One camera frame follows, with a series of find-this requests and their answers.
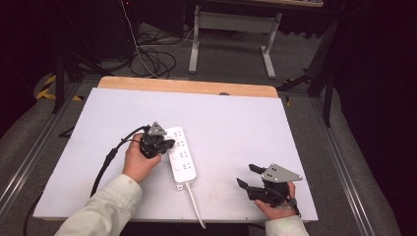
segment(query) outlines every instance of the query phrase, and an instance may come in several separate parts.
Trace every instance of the white sleeve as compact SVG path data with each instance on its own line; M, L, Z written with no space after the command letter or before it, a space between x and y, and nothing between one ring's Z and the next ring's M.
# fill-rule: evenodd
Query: white sleeve
M142 193L137 182L119 175L70 216L55 235L119 235L135 214Z
M298 215L267 221L266 231L268 236L309 235L303 221L301 220L301 217Z

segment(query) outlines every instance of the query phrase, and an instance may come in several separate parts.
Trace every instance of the table leg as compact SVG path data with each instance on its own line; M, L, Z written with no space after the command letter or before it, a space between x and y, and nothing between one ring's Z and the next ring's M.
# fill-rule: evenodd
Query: table leg
M197 61L199 59L199 19L200 19L200 8L196 6L194 14L194 38L193 47L191 49L190 67L188 68L189 73L195 74L197 72Z
M275 79L275 71L273 70L272 62L270 61L270 49L272 48L273 41L275 40L276 31L279 27L279 22L281 21L282 14L276 14L275 22L272 24L270 33L269 33L269 39L268 39L268 45L261 47L261 52L264 57L265 66L267 68L268 77L270 79Z

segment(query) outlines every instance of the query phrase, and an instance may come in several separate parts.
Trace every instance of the human hand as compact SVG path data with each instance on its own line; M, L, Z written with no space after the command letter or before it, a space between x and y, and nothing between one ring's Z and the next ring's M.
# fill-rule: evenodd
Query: human hand
M292 182L288 182L289 197L295 199L295 185ZM268 204L261 200L255 200L255 205L269 218L269 219L280 219L292 215L296 215L294 208L275 208L270 207Z
M131 177L138 184L147 178L152 169L161 161L161 154L151 159L144 157L140 150L141 138L142 134L134 135L134 141L130 142L126 150L125 165L123 166L123 174Z

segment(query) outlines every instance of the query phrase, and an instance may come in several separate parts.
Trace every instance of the gray carpet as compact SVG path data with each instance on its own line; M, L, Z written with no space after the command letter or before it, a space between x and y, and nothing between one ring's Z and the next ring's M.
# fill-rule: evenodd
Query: gray carpet
M206 32L201 37L197 73L188 73L191 42L177 47L158 47L159 51L175 56L177 66L170 73L170 79L190 81L225 82L235 84L280 86L285 79L295 79L303 75L320 43L319 38L305 39L302 35L278 34L271 51L271 59L277 74L275 80L268 79L260 46L267 41L263 34L248 33L241 39L233 39L218 32ZM114 62L104 63L103 67ZM139 68L136 60L134 68ZM129 69L115 72L119 76L133 76ZM88 96L96 86L97 76L88 76L81 84L77 95ZM39 82L34 93L38 93L44 83ZM352 212L346 192L337 174L331 149L317 116L312 99L306 95L308 85L301 85L291 91L281 92L288 96L290 105L284 104L289 124L298 148L307 178L312 185L312 195L319 215L319 221L306 224L311 235L361 235L363 234ZM43 126L50 117L53 100L39 99L36 106L28 111L0 140L0 190L6 189L13 174L31 149ZM30 206L39 195L39 189L47 183L50 174L67 143L59 134L73 127L83 109L84 101L71 101L62 118L51 134L51 138L41 153L37 165L21 189L6 217L0 223L0 235L22 235L24 221ZM351 174L352 181L367 212L374 235L400 235L392 211L384 195L372 177L368 166L350 134L339 109L337 94L334 95L331 131ZM30 218L29 235L53 235L60 221L45 221ZM249 235L265 235L265 231L249 226Z

